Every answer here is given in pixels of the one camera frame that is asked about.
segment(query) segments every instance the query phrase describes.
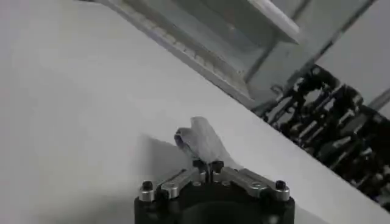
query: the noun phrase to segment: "gray wall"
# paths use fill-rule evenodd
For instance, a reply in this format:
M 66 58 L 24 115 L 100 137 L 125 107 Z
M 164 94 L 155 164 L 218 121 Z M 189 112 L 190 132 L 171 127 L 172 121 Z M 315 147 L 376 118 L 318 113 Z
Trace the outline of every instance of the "gray wall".
M 378 0 L 319 60 L 369 103 L 390 88 L 390 1 Z M 390 118 L 390 104 L 381 112 Z

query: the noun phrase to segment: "machine parts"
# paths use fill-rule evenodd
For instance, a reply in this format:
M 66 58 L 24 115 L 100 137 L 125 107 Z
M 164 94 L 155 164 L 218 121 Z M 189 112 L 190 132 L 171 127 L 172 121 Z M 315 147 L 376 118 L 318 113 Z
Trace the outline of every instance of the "machine parts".
M 318 96 L 310 97 L 314 92 Z M 377 110 L 389 101 L 390 89 L 364 106 L 357 90 L 340 85 L 315 65 L 268 107 L 253 112 L 362 193 L 388 206 L 390 121 Z
M 193 165 L 160 184 L 142 184 L 134 201 L 136 224 L 294 223 L 295 202 L 284 181 L 222 161 Z

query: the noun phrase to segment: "bolt head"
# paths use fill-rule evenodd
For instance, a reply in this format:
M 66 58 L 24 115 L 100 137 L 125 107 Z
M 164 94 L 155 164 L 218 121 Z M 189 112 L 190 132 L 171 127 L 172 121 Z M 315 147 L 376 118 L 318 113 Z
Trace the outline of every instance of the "bolt head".
M 142 190 L 143 191 L 151 191 L 151 190 L 153 190 L 153 183 L 151 181 L 144 181 L 142 183 Z
M 276 187 L 277 190 L 283 191 L 283 190 L 286 189 L 286 182 L 284 182 L 284 181 L 282 181 L 282 180 L 278 180 L 278 181 L 276 181 L 276 183 L 275 183 L 275 187 Z

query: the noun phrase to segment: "crumpled paper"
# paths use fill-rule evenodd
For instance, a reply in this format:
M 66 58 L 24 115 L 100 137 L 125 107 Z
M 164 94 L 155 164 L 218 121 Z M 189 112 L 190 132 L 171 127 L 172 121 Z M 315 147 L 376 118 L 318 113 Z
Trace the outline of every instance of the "crumpled paper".
M 192 117 L 191 128 L 179 128 L 175 134 L 176 145 L 190 159 L 206 163 L 221 160 L 225 166 L 242 169 L 226 151 L 214 128 L 204 117 Z

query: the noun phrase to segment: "white table surface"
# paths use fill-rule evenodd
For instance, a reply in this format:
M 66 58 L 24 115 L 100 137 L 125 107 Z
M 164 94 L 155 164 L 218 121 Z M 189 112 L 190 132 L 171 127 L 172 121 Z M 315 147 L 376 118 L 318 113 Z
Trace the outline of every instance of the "white table surface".
M 306 215 L 390 223 L 387 212 L 103 5 L 2 0 L 0 33 L 2 224 L 132 223 L 139 184 L 184 166 L 173 134 L 191 116 L 206 117 L 240 164 L 285 180 Z M 296 223 L 314 223 L 306 215 Z

